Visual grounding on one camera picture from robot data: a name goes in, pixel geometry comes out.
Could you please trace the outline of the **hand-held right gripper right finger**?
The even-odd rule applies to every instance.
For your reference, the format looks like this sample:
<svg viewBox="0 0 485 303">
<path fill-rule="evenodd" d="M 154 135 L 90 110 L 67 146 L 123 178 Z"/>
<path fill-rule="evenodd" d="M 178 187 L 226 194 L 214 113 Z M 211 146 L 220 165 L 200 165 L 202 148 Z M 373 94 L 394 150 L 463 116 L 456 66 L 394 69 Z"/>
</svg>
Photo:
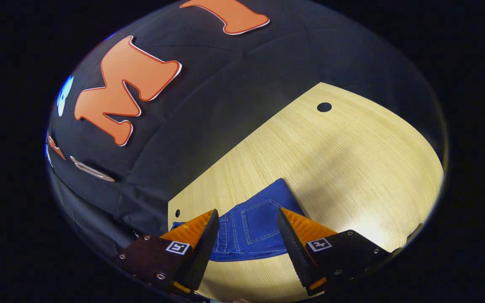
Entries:
<svg viewBox="0 0 485 303">
<path fill-rule="evenodd" d="M 277 212 L 277 226 L 309 296 L 353 288 L 401 251 L 387 251 L 352 229 L 335 232 L 285 208 Z"/>
</svg>

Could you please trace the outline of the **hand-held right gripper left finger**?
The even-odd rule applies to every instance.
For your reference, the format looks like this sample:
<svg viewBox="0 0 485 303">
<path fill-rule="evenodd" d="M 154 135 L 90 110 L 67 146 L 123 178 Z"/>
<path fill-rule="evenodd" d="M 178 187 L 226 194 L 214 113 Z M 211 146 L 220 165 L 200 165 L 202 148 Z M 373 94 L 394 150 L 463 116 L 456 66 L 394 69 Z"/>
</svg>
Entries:
<svg viewBox="0 0 485 303">
<path fill-rule="evenodd" d="M 196 297 L 219 226 L 218 211 L 212 209 L 160 237 L 138 238 L 115 256 L 115 264 L 158 291 Z"/>
</svg>

